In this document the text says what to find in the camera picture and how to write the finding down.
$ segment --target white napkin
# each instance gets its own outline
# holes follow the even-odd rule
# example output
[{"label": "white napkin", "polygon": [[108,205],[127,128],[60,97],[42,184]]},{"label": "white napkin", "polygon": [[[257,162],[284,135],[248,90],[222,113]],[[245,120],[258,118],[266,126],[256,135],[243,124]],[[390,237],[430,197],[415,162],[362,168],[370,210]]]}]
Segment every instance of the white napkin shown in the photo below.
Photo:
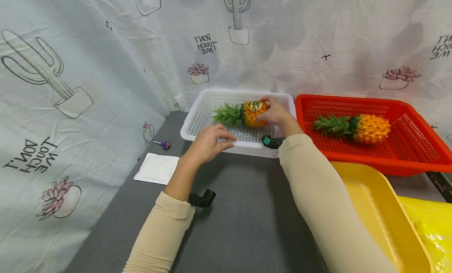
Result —
[{"label": "white napkin", "polygon": [[140,171],[133,179],[167,185],[176,169],[178,160],[178,157],[148,153]]}]

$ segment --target gray table surface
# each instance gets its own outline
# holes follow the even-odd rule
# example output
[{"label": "gray table surface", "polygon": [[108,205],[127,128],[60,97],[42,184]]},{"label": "gray table surface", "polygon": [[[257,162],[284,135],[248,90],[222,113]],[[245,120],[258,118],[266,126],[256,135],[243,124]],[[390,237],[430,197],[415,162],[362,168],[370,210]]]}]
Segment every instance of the gray table surface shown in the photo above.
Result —
[{"label": "gray table surface", "polygon": [[[95,224],[65,273],[121,272],[139,231],[164,186],[134,181],[148,152],[181,156],[190,146],[179,131],[186,113],[171,113],[155,136],[169,151],[150,145]],[[426,176],[390,177],[399,195],[443,201]],[[172,272],[328,272],[293,201],[279,160],[221,153],[199,170],[193,192],[217,193],[197,208]]]}]

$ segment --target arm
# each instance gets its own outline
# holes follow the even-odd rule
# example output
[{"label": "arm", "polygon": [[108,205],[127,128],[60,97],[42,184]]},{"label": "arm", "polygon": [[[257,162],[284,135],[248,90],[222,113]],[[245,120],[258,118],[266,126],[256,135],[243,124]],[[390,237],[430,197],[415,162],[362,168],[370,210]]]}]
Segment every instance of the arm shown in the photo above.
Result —
[{"label": "arm", "polygon": [[175,172],[160,193],[132,248],[123,273],[168,273],[173,265],[185,231],[190,227],[195,208],[187,203],[199,167],[236,140],[223,125],[206,127],[179,159]]},{"label": "arm", "polygon": [[329,271],[396,273],[359,219],[334,167],[287,110],[273,98],[263,100],[271,103],[264,117],[280,125],[286,136],[279,148],[281,166]]}]

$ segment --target succulent drawing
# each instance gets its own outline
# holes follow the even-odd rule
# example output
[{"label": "succulent drawing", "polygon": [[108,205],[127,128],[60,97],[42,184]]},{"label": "succulent drawing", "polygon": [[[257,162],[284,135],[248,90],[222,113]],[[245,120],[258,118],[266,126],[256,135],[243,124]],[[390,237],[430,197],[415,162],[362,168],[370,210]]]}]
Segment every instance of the succulent drawing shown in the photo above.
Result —
[{"label": "succulent drawing", "polygon": [[229,27],[231,41],[235,44],[248,44],[250,35],[247,27],[242,27],[241,14],[250,8],[250,0],[224,0],[226,9],[232,12],[234,26]]},{"label": "succulent drawing", "polygon": [[388,69],[386,74],[383,74],[384,80],[380,83],[380,89],[403,89],[408,86],[408,83],[414,82],[414,78],[421,77],[421,74],[416,74],[416,70],[411,70],[409,66]]},{"label": "succulent drawing", "polygon": [[146,121],[144,122],[143,129],[143,138],[146,145],[148,145],[152,142],[152,139],[154,139],[154,127]]},{"label": "succulent drawing", "polygon": [[77,207],[80,200],[81,189],[73,186],[74,182],[68,182],[69,177],[66,176],[60,183],[53,182],[49,189],[42,193],[42,211],[36,215],[41,217],[39,220],[47,219],[54,215],[57,218],[69,216]]},{"label": "succulent drawing", "polygon": [[195,62],[191,67],[187,67],[187,73],[191,75],[191,81],[197,85],[209,82],[208,66]]},{"label": "succulent drawing", "polygon": [[34,70],[24,68],[24,66],[9,56],[4,56],[1,59],[5,67],[28,83],[34,85],[49,84],[63,98],[55,104],[55,107],[66,116],[72,119],[77,118],[93,104],[92,99],[81,88],[72,90],[60,78],[64,70],[63,62],[45,41],[36,38],[38,44],[52,59],[52,64],[49,64],[38,51],[15,33],[3,30],[2,36],[6,43]]}]

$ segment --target pineapple crown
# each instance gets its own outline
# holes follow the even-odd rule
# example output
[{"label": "pineapple crown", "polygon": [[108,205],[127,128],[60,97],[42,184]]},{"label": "pineapple crown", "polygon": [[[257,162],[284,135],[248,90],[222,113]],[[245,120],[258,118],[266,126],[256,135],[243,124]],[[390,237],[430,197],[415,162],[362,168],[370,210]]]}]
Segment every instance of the pineapple crown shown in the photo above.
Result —
[{"label": "pineapple crown", "polygon": [[349,116],[336,117],[334,115],[328,115],[325,118],[321,115],[316,115],[317,121],[314,121],[316,130],[323,130],[322,136],[327,136],[330,132],[336,135],[336,138],[352,136],[355,133],[357,122],[359,119]]},{"label": "pineapple crown", "polygon": [[235,124],[242,119],[242,107],[243,104],[230,106],[229,104],[225,103],[224,107],[219,107],[218,109],[215,109],[213,111],[215,115],[212,116],[212,118],[215,122]]}]

